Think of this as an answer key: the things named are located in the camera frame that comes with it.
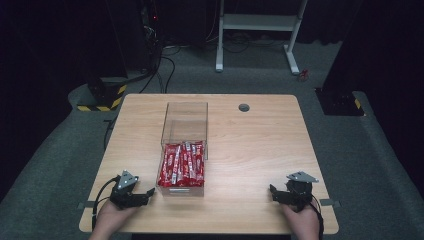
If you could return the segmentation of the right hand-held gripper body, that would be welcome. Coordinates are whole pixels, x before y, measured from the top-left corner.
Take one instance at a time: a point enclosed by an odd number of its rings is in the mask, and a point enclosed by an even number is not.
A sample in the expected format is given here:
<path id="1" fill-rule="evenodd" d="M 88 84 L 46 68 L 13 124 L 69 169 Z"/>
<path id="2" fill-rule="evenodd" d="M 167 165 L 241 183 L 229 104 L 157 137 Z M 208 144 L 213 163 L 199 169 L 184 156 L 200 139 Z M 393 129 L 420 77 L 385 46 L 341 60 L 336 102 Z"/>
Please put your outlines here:
<path id="1" fill-rule="evenodd" d="M 289 174 L 287 178 L 287 190 L 294 198 L 291 205 L 294 205 L 297 211 L 301 211 L 312 201 L 312 184 L 318 183 L 319 180 L 304 171 Z"/>

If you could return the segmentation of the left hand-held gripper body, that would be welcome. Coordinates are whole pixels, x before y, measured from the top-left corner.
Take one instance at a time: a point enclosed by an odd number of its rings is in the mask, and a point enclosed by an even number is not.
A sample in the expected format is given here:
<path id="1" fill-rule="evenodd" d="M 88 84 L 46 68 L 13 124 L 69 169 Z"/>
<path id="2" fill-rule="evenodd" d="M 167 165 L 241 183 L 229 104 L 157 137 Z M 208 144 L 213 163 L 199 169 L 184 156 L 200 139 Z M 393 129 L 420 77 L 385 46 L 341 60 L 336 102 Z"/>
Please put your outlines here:
<path id="1" fill-rule="evenodd" d="M 110 201 L 119 209 L 137 207 L 136 196 L 133 189 L 138 182 L 138 177 L 132 175 L 129 171 L 124 170 L 119 176 L 117 183 L 112 188 Z"/>

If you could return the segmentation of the person's right hand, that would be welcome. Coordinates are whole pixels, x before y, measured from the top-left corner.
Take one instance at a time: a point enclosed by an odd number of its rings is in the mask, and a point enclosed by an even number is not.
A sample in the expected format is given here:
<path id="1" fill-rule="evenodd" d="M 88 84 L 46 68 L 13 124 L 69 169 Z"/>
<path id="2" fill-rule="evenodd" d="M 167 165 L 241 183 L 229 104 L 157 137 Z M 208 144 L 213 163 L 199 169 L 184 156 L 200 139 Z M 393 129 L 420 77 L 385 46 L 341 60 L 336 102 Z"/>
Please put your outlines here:
<path id="1" fill-rule="evenodd" d="M 319 234 L 320 224 L 318 215 L 315 212 L 316 207 L 317 204 L 315 202 L 311 202 L 308 206 L 305 206 L 302 211 L 295 212 L 289 205 L 281 205 L 286 221 L 294 234 Z"/>

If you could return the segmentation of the person's left hand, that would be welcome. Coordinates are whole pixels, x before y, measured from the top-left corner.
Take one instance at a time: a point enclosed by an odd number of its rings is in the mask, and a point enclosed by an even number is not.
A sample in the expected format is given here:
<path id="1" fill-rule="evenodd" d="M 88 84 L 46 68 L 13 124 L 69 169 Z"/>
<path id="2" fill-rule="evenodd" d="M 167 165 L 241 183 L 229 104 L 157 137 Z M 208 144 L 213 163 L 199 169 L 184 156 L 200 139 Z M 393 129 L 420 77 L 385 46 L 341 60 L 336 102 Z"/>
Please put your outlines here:
<path id="1" fill-rule="evenodd" d="M 109 230 L 114 234 L 138 210 L 138 207 L 119 209 L 107 200 L 98 213 L 95 229 Z"/>

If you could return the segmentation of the clear acrylic drawer case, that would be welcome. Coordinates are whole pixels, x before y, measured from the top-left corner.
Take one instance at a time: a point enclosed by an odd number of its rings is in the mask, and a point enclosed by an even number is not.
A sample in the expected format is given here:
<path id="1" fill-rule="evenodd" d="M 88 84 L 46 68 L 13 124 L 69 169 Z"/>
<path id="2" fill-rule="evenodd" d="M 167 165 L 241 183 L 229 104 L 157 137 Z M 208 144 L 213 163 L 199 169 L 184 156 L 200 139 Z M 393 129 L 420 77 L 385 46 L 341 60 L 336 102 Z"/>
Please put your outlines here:
<path id="1" fill-rule="evenodd" d="M 208 158 L 208 103 L 168 102 L 164 117 L 161 147 L 182 142 L 201 142 Z"/>

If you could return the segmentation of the black yellow striped stand base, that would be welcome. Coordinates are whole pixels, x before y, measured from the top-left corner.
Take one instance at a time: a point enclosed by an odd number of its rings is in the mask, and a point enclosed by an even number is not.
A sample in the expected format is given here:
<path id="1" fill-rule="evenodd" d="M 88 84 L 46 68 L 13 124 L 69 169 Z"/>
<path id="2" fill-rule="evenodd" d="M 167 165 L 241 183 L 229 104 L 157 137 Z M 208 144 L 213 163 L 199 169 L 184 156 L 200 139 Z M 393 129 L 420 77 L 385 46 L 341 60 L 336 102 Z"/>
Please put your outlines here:
<path id="1" fill-rule="evenodd" d="M 87 88 L 77 103 L 80 111 L 114 111 L 122 101 L 127 88 L 122 83 L 104 83 L 101 79 L 89 80 Z"/>

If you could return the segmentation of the black stand base yellow mark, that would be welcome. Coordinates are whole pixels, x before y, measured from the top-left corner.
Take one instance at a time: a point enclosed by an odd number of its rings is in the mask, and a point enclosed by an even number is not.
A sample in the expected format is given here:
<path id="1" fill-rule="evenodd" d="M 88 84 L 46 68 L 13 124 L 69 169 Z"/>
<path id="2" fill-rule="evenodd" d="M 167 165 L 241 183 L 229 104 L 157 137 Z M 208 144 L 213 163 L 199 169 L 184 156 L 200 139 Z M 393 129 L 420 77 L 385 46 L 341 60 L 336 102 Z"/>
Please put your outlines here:
<path id="1" fill-rule="evenodd" d="M 315 94 L 323 113 L 331 116 L 364 116 L 359 100 L 352 93 L 338 93 L 316 88 Z"/>

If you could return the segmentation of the white metal stand frame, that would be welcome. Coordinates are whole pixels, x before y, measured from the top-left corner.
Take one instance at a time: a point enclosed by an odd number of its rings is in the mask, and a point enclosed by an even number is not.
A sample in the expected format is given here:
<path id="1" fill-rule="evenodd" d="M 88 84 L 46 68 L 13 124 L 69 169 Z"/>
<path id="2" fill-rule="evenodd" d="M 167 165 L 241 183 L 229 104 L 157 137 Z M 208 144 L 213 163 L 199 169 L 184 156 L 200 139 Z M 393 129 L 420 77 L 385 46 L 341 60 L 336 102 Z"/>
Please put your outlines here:
<path id="1" fill-rule="evenodd" d="M 291 73 L 299 75 L 301 71 L 296 63 L 293 48 L 303 20 L 308 0 L 301 0 L 299 10 L 295 15 L 252 15 L 252 14 L 229 14 L 225 12 L 225 0 L 220 0 L 218 43 L 216 52 L 215 70 L 222 72 L 224 69 L 223 38 L 225 30 L 249 30 L 249 31 L 277 31 L 290 32 L 288 44 L 283 46 Z"/>

